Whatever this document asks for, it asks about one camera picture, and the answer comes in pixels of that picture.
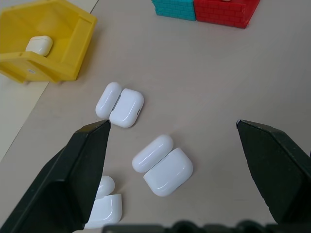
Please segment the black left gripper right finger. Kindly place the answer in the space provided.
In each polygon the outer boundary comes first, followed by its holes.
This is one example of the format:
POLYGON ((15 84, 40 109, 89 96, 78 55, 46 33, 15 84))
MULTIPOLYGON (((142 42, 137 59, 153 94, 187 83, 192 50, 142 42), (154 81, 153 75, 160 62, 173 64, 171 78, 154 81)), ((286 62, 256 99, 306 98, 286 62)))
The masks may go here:
POLYGON ((276 223, 311 222, 311 158, 283 131, 238 120, 248 168, 276 223))

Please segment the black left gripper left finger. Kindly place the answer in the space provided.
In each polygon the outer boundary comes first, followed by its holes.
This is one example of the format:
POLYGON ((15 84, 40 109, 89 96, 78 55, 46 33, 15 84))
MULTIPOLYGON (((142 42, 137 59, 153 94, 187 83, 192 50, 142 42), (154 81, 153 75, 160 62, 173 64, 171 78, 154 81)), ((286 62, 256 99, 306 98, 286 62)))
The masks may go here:
POLYGON ((77 130, 41 169, 2 233, 72 233, 88 222, 103 173, 111 124, 77 130))

